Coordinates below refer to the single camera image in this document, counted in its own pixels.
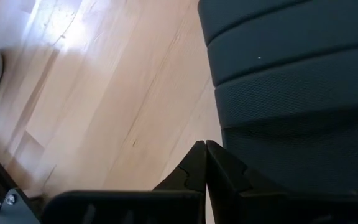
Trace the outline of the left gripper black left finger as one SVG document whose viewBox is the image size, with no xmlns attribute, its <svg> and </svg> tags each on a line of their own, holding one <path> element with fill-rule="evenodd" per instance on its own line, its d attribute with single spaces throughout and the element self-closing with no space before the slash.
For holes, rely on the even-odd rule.
<svg viewBox="0 0 358 224">
<path fill-rule="evenodd" d="M 206 144 L 196 141 L 174 170 L 154 190 L 206 190 Z"/>
</svg>

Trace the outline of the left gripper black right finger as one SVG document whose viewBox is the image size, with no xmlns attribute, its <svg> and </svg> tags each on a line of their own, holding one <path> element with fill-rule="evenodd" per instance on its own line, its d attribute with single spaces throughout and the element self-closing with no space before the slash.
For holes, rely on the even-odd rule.
<svg viewBox="0 0 358 224">
<path fill-rule="evenodd" d="M 216 223 L 243 223 L 240 193 L 253 189 L 247 166 L 218 143 L 208 140 L 206 182 Z"/>
</svg>

